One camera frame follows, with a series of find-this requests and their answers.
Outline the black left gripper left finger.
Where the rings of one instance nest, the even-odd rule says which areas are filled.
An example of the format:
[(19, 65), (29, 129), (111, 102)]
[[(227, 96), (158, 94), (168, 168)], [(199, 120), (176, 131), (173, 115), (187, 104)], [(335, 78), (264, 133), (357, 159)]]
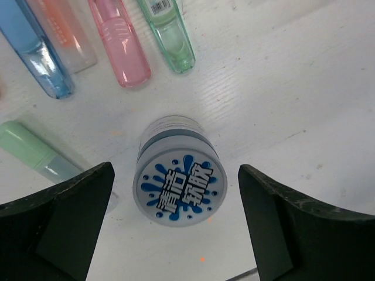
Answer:
[(1, 205), (1, 280), (86, 280), (113, 189), (104, 162)]

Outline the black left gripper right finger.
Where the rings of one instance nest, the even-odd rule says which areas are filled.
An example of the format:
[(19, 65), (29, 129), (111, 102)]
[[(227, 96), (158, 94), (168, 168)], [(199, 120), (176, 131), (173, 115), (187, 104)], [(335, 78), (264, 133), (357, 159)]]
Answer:
[(324, 203), (250, 165), (238, 171), (261, 280), (373, 280), (374, 217)]

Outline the green highlighter pen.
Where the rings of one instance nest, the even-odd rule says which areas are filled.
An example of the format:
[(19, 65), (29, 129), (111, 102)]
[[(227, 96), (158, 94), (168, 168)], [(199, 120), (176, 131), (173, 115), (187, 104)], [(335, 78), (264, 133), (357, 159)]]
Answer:
[(83, 172), (16, 121), (1, 124), (1, 148), (55, 184)]

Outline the blue-lidded cleaning gel jar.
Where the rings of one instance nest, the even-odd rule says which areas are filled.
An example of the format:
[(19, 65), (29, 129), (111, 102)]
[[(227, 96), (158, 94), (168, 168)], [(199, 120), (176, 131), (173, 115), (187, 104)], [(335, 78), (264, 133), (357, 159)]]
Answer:
[(132, 190), (137, 207), (150, 220), (188, 227), (219, 209), (227, 175), (200, 124), (170, 115), (143, 132)]

